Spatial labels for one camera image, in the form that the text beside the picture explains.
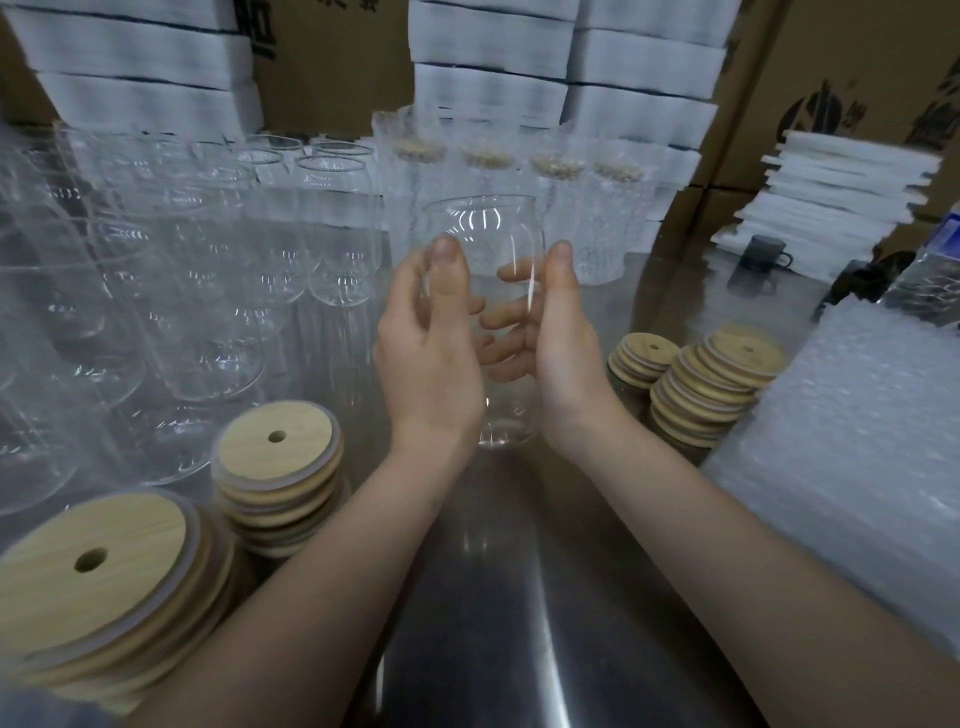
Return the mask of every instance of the hand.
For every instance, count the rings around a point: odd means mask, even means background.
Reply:
[[[430,295],[423,276],[429,255]],[[412,251],[394,272],[373,359],[393,429],[391,451],[415,451],[458,471],[480,438],[483,377],[469,313],[470,273],[456,238]]]
[[[540,277],[526,258],[503,266],[497,276],[514,282]],[[494,381],[537,378],[543,404],[543,434],[564,456],[577,462],[585,435],[623,409],[607,380],[596,331],[580,307],[580,283],[573,272],[573,249],[561,241],[543,265],[545,293],[506,303],[480,315],[480,326],[514,328],[484,346],[477,357],[490,366]]]

